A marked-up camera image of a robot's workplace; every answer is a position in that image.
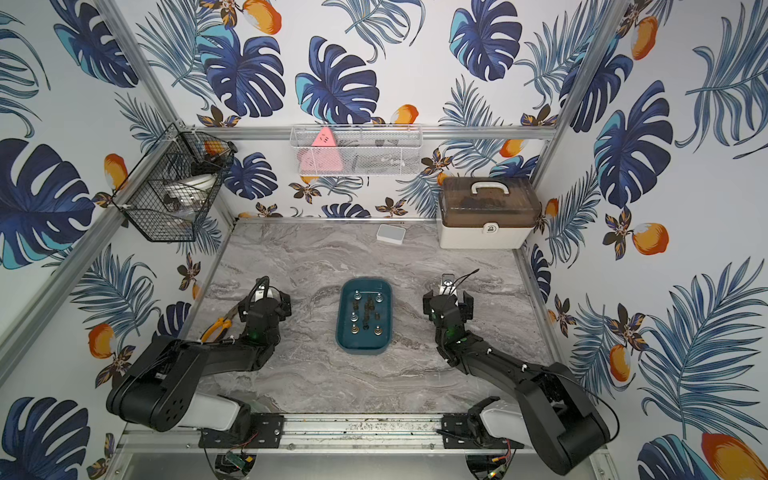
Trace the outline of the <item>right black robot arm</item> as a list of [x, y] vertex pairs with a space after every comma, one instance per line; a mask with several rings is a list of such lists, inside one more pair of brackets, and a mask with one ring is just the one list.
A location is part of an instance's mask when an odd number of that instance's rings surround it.
[[[530, 446], [554, 473], [565, 475], [615, 436], [588, 392], [562, 363], [531, 363], [504, 353], [466, 328], [474, 299], [432, 291], [423, 313], [435, 327], [437, 351], [446, 363], [512, 396], [512, 404], [490, 396], [463, 415], [449, 414], [439, 431], [444, 440], [480, 449]], [[452, 422], [459, 420], [460, 425]]]

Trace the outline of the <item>teal plastic storage box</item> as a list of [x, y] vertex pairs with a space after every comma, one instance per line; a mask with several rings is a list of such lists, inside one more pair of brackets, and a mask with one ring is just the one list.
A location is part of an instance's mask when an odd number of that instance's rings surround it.
[[[360, 300], [354, 299], [355, 291], [362, 293]], [[377, 293], [384, 295], [383, 302], [376, 302]], [[359, 277], [347, 281], [341, 289], [335, 338], [338, 346], [349, 354], [379, 355], [387, 350], [393, 337], [394, 296], [391, 285], [382, 278]], [[357, 312], [359, 320], [353, 322], [351, 314]], [[360, 328], [358, 334], [351, 327]], [[383, 334], [374, 334], [376, 326]]]

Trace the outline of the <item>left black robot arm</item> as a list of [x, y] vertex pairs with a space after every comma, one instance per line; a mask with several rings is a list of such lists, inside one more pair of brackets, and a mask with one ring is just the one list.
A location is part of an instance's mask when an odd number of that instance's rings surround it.
[[192, 411], [202, 378], [264, 367], [280, 343], [280, 323], [292, 314], [290, 296], [270, 287], [244, 298], [235, 312], [244, 323], [235, 339], [202, 343], [154, 337], [108, 394], [108, 412], [128, 423], [165, 432], [181, 425]]

